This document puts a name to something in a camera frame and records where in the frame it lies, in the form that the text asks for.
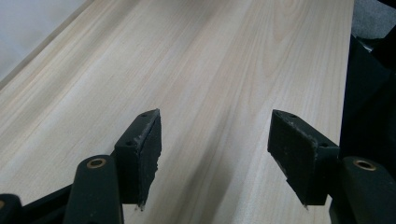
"light wood surface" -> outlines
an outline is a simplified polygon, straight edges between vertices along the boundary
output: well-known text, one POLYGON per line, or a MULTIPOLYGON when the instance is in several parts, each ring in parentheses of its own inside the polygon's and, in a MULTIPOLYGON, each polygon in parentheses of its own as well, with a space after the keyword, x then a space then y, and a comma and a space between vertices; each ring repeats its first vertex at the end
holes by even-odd
POLYGON ((328 223, 267 153, 272 109, 338 143, 352 0, 94 1, 0 91, 0 191, 70 184, 160 108, 163 153, 126 223, 328 223))

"white wall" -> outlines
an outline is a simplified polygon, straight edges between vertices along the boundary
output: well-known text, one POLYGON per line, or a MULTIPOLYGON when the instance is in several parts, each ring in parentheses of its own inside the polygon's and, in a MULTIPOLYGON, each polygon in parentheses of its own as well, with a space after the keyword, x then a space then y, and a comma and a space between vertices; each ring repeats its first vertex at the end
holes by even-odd
POLYGON ((0 0, 0 81, 85 0, 0 0))

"wood grain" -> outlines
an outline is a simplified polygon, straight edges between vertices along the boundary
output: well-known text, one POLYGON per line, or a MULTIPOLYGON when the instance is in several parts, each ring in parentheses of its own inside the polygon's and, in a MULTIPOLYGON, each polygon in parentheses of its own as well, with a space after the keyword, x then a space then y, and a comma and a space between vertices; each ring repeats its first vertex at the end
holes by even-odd
POLYGON ((0 191, 70 184, 160 108, 163 154, 126 223, 328 223, 266 152, 272 109, 338 142, 352 0, 94 1, 0 91, 0 191))

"wooden table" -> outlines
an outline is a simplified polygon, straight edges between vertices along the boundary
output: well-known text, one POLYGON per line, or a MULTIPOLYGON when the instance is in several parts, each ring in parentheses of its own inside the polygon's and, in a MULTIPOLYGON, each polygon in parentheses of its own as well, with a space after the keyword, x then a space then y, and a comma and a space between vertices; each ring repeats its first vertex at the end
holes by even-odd
POLYGON ((163 153, 126 223, 328 223, 267 153, 271 111, 340 136, 352 0, 94 1, 0 91, 0 191, 70 184, 160 108, 163 153))

